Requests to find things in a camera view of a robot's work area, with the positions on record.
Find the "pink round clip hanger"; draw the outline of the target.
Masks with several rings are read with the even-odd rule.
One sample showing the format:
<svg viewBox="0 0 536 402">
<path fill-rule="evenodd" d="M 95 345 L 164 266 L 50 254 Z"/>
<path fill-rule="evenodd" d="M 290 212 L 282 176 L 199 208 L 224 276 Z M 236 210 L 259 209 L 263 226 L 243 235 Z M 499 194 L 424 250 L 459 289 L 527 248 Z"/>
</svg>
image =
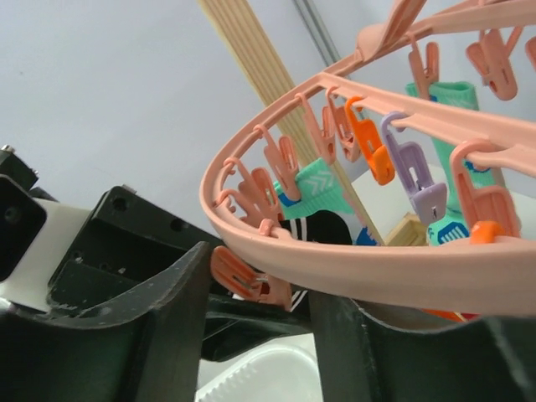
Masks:
<svg viewBox="0 0 536 402">
<path fill-rule="evenodd" d="M 214 157 L 200 184 L 202 208 L 239 258 L 265 273 L 328 294 L 402 307 L 487 315 L 535 312 L 535 243 L 503 236 L 472 245 L 440 247 L 316 245 L 294 240 L 276 225 L 278 208 L 265 201 L 256 181 L 226 188 L 227 177 L 262 136 L 298 105 L 323 89 L 359 95 L 377 113 L 403 111 L 401 126 L 468 150 L 474 163 L 535 174 L 535 125 L 506 116 L 445 106 L 351 81 L 353 72 L 433 34 L 465 33 L 534 24 L 532 1 L 464 1 L 420 18 L 421 1 L 397 1 L 388 19 L 358 33 L 352 54 L 282 95 L 238 131 Z"/>
</svg>

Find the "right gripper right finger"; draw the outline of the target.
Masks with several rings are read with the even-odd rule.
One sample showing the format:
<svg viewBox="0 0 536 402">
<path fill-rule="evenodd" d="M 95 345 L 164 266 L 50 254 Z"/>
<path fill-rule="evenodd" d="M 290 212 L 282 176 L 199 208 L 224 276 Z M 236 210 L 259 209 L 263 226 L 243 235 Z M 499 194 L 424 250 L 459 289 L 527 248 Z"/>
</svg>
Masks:
<svg viewBox="0 0 536 402">
<path fill-rule="evenodd" d="M 326 401 L 533 401 L 535 321 L 309 294 Z"/>
</svg>

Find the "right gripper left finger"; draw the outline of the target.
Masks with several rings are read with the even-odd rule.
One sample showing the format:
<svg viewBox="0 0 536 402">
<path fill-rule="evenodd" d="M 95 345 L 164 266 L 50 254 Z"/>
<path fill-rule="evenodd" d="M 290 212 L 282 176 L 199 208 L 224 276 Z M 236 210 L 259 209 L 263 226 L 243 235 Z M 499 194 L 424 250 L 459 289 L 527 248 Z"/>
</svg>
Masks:
<svg viewBox="0 0 536 402">
<path fill-rule="evenodd" d="M 191 401 L 209 298 L 210 248 L 77 317 L 1 311 L 4 401 Z"/>
</svg>

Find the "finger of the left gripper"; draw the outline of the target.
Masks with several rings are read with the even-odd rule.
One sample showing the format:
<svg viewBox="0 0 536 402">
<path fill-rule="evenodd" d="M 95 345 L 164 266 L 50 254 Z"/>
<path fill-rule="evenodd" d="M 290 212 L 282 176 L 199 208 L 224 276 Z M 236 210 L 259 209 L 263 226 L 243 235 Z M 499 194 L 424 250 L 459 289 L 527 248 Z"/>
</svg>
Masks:
<svg viewBox="0 0 536 402">
<path fill-rule="evenodd" d="M 308 318 L 279 307 L 211 294 L 205 316 L 202 358 L 220 363 L 270 340 L 311 330 Z"/>
</svg>

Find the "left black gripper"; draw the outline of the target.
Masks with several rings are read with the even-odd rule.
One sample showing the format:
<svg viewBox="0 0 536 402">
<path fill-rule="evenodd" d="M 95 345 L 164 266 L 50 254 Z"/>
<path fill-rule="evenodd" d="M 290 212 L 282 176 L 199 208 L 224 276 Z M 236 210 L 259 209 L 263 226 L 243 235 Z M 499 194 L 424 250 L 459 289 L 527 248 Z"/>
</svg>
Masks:
<svg viewBox="0 0 536 402">
<path fill-rule="evenodd" d="M 74 316 L 166 270 L 198 242 L 223 243 L 115 186 L 90 212 L 49 280 L 47 302 Z"/>
</svg>

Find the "black sock white stripes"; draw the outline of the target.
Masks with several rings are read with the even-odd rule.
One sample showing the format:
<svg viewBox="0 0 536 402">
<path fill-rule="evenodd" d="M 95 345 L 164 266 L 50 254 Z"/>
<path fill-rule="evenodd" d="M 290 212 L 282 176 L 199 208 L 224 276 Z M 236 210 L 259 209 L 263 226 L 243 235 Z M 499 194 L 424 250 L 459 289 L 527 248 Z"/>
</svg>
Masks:
<svg viewBox="0 0 536 402">
<path fill-rule="evenodd" d="M 286 229 L 294 240 L 334 245 L 353 244 L 347 223 L 341 216 L 328 210 L 319 210 L 305 218 L 281 220 L 280 226 Z M 310 319 L 309 290 L 291 285 L 290 312 Z"/>
</svg>

